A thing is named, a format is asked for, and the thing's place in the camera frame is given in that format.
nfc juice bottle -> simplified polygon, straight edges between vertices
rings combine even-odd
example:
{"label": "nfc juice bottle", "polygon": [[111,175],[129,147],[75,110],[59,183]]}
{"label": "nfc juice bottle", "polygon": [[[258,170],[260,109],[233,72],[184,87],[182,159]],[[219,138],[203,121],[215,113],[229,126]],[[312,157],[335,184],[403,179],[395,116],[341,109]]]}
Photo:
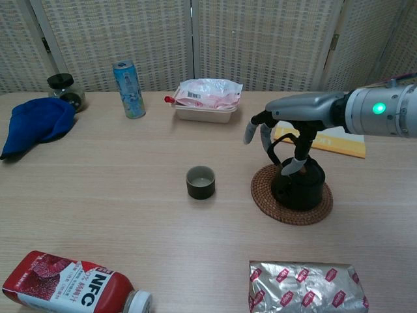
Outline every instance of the nfc juice bottle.
{"label": "nfc juice bottle", "polygon": [[152,301],[118,272],[39,251],[20,262],[3,293],[22,305],[56,313],[149,313]]}

robotic arm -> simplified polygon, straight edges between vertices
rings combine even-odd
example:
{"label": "robotic arm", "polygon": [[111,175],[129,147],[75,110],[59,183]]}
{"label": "robotic arm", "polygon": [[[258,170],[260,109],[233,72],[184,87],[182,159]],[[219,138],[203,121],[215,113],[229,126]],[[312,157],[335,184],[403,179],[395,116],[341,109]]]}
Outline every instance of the robotic arm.
{"label": "robotic arm", "polygon": [[258,125],[266,152],[270,134],[279,121],[290,122],[300,135],[295,155],[282,175],[299,171],[306,163],[318,131],[342,126],[345,132],[373,136],[417,137],[417,90],[415,85],[365,87],[343,92],[306,93],[269,102],[265,111],[252,117],[246,127],[244,143],[249,144]]}

blue aluminum can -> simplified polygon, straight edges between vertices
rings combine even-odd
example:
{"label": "blue aluminum can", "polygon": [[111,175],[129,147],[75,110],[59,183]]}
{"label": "blue aluminum can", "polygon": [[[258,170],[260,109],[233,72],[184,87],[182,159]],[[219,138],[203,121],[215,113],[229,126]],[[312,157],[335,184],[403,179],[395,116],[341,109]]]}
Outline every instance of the blue aluminum can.
{"label": "blue aluminum can", "polygon": [[144,116],[146,113],[145,106],[143,105],[141,88],[133,62],[126,60],[113,63],[113,73],[126,116],[130,119]]}

plastic bag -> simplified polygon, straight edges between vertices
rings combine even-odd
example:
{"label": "plastic bag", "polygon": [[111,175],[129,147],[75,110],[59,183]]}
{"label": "plastic bag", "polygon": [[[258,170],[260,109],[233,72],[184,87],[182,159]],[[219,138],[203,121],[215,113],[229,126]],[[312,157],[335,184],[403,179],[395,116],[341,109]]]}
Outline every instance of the plastic bag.
{"label": "plastic bag", "polygon": [[242,88],[230,80],[186,80],[180,83],[175,100],[185,106],[226,110],[239,104]]}

foil snack package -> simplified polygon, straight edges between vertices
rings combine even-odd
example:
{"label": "foil snack package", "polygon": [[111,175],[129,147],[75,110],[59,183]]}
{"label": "foil snack package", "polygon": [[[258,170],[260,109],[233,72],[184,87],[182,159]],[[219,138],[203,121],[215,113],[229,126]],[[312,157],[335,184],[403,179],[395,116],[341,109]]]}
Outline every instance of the foil snack package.
{"label": "foil snack package", "polygon": [[251,313],[366,313],[369,304],[352,265],[250,262]]}

